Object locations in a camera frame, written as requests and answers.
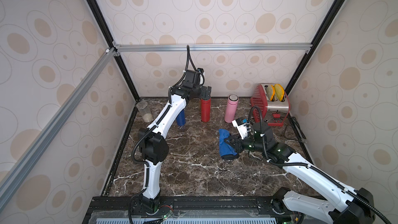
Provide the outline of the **blue thermos bottle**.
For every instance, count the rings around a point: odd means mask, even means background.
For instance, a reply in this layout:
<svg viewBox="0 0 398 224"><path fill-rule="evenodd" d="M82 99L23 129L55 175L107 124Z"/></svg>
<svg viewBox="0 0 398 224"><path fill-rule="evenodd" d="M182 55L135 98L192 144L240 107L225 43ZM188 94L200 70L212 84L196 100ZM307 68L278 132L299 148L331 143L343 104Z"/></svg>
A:
<svg viewBox="0 0 398 224"><path fill-rule="evenodd" d="M182 127L182 126L184 126L184 125L186 124L186 119L185 119L184 113L181 112L181 113L177 116L176 122L177 122L177 125L178 125L179 127Z"/></svg>

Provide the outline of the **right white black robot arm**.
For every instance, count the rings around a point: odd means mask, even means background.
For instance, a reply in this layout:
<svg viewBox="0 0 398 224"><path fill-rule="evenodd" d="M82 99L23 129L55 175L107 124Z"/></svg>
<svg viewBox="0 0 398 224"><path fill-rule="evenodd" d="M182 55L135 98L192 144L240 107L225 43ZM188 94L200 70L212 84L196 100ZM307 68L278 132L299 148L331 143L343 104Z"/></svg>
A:
<svg viewBox="0 0 398 224"><path fill-rule="evenodd" d="M279 215L286 211L298 212L327 224L372 224L377 217L386 224L390 223L374 207L373 195L368 190L356 190L341 183L311 164L289 145L277 142L265 121L251 122L255 111L260 113L261 109L253 106L247 119L233 120L238 134L224 141L236 153L244 150L261 152L266 162L296 176L323 196L323 199L308 197L282 187L271 199L273 212Z"/></svg>

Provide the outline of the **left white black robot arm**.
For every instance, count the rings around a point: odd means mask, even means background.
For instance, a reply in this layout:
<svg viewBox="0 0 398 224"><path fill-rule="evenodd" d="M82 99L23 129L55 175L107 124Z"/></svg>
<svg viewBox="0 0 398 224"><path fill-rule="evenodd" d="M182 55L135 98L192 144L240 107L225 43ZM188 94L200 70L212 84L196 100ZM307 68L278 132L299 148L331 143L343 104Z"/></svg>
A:
<svg viewBox="0 0 398 224"><path fill-rule="evenodd" d="M143 189L138 198L146 211L154 214L160 203L160 174L162 162L169 153L166 136L177 116L193 98L209 100L211 87L205 86L204 70L193 64L190 47L187 46L187 60L181 79L168 90L168 101L159 116L138 132L138 142L131 158L135 164L144 166Z"/></svg>

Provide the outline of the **blue cloth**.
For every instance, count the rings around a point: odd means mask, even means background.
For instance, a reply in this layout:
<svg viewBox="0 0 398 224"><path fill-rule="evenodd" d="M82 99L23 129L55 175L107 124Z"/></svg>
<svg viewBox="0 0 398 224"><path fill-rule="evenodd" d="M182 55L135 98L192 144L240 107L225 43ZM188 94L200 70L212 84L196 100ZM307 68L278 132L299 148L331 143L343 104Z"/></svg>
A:
<svg viewBox="0 0 398 224"><path fill-rule="evenodd" d="M239 158L239 154L228 145L224 139L229 138L230 132L225 129L219 129L219 153L223 160L235 160Z"/></svg>

